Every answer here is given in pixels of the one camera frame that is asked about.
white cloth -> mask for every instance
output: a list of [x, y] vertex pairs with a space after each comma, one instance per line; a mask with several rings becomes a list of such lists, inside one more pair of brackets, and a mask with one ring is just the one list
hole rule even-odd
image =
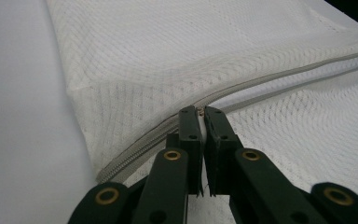
[[236, 110], [229, 119], [246, 146], [266, 151], [301, 188], [331, 180], [358, 192], [358, 26], [297, 0], [48, 5], [67, 91], [97, 173], [180, 108], [214, 92], [262, 85], [274, 74], [290, 81], [306, 73], [303, 82], [321, 74], [336, 77]]

white table surface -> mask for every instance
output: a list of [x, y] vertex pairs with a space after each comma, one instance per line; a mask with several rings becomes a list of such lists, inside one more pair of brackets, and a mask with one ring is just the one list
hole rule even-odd
[[94, 177], [45, 1], [0, 0], [0, 223], [66, 223]]

mesh laundry bag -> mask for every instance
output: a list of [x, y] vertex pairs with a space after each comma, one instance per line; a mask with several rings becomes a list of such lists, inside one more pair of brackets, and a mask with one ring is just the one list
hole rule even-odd
[[[147, 175], [177, 111], [213, 105], [298, 187], [358, 193], [358, 25], [297, 0], [48, 6], [98, 181]], [[190, 222], [233, 222], [219, 199], [190, 198]]]

gray zipper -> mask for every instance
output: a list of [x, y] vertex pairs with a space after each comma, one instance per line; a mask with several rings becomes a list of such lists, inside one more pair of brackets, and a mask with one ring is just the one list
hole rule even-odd
[[[340, 58], [326, 60], [326, 61], [319, 62], [319, 63], [309, 64], [307, 66], [299, 67], [296, 69], [283, 71], [280, 73], [271, 74], [271, 75], [256, 78], [256, 79], [253, 79], [250, 81], [242, 82], [237, 85], [226, 88], [224, 90], [214, 92], [214, 93], [198, 100], [193, 105], [195, 107], [197, 107], [198, 109], [202, 110], [202, 108], [205, 107], [206, 105], [209, 105], [212, 102], [222, 99], [232, 93], [242, 91], [242, 90], [245, 90], [245, 89], [248, 89], [248, 88], [251, 88], [251, 87], [254, 87], [254, 86], [257, 86], [257, 85], [260, 85], [260, 84], [263, 84], [263, 83], [266, 83], [266, 82], [269, 82], [269, 81], [272, 81], [272, 80], [275, 80], [275, 79], [278, 79], [281, 77], [288, 77], [291, 75], [307, 72], [309, 70], [312, 70], [312, 69], [330, 64], [330, 63], [337, 63], [337, 62], [351, 60], [351, 59], [355, 59], [355, 58], [358, 58], [358, 53], [340, 57]], [[234, 110], [244, 108], [247, 105], [252, 105], [254, 103], [263, 101], [265, 99], [268, 99], [275, 95], [281, 94], [283, 92], [291, 91], [293, 89], [296, 89], [296, 88], [299, 88], [299, 87], [302, 87], [305, 85], [309, 85], [310, 83], [313, 83], [313, 82], [322, 81], [322, 80], [326, 80], [326, 79], [333, 78], [333, 77], [339, 77], [339, 76], [345, 75], [349, 72], [354, 72], [356, 70], [358, 70], [358, 67], [356, 67], [352, 70], [348, 70], [348, 71], [344, 71], [344, 72], [332, 75], [330, 77], [318, 78], [318, 79], [304, 82], [301, 84], [297, 84], [295, 86], [285, 88], [285, 89], [282, 89], [279, 91], [261, 95], [261, 96], [255, 97], [253, 99], [244, 101], [244, 102], [240, 102], [240, 103], [237, 103], [234, 105], [227, 106], [225, 108], [222, 108], [222, 110], [225, 111], [225, 113], [229, 113]], [[175, 114], [175, 115], [170, 116], [169, 118], [165, 119], [164, 121], [162, 121], [155, 129], [149, 131], [143, 137], [138, 139], [134, 144], [132, 144], [129, 148], [127, 148], [119, 157], [113, 159], [104, 169], [101, 170], [100, 173], [98, 173], [97, 181], [99, 183], [104, 183], [104, 182], [111, 180], [112, 178], [115, 178], [115, 181], [122, 182], [132, 172], [134, 172], [140, 165], [142, 165], [142, 161], [145, 161], [145, 155], [147, 153], [149, 153], [152, 149], [155, 149], [155, 147], [157, 145], [161, 145], [161, 143], [165, 140], [167, 133], [174, 133], [174, 132], [177, 132], [177, 130], [178, 130], [178, 117]]]

gold circular joint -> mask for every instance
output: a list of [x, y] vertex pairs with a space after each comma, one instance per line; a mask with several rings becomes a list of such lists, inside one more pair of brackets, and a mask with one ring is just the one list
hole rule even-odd
[[113, 203], [118, 198], [118, 190], [114, 188], [101, 189], [95, 196], [95, 202], [100, 205]]
[[164, 153], [164, 158], [169, 161], [177, 161], [180, 159], [180, 157], [181, 157], [180, 152], [175, 150], [167, 151], [166, 153]]
[[253, 150], [246, 150], [242, 153], [242, 156], [249, 161], [258, 161], [260, 160], [260, 155]]
[[324, 196], [330, 201], [340, 205], [349, 206], [353, 204], [353, 198], [341, 189], [326, 188], [324, 190]]

